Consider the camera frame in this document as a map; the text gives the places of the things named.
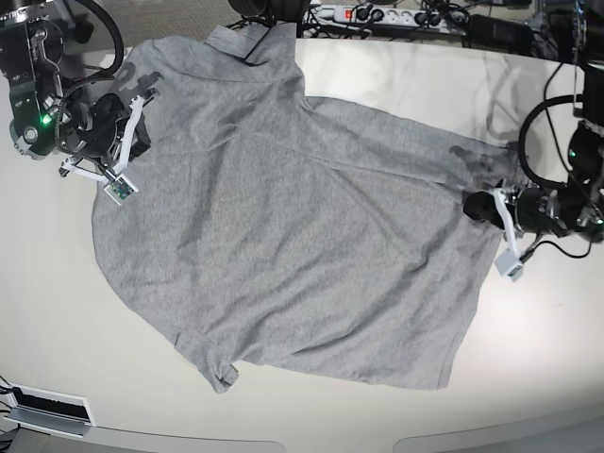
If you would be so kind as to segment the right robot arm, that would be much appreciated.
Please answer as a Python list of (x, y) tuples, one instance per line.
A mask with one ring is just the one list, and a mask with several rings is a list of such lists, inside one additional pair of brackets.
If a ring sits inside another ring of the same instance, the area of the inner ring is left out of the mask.
[(141, 156), (150, 140), (141, 124), (131, 134), (126, 124), (134, 108), (115, 93), (86, 100), (86, 87), (110, 82), (125, 59), (117, 24), (94, 1), (82, 7), (107, 29), (115, 56), (107, 68), (91, 75), (69, 77), (62, 70), (65, 43), (87, 42), (93, 25), (84, 16), (53, 19), (45, 1), (4, 1), (1, 4), (1, 74), (8, 81), (15, 147), (33, 159), (60, 152), (102, 168), (117, 162), (122, 150), (129, 160)]

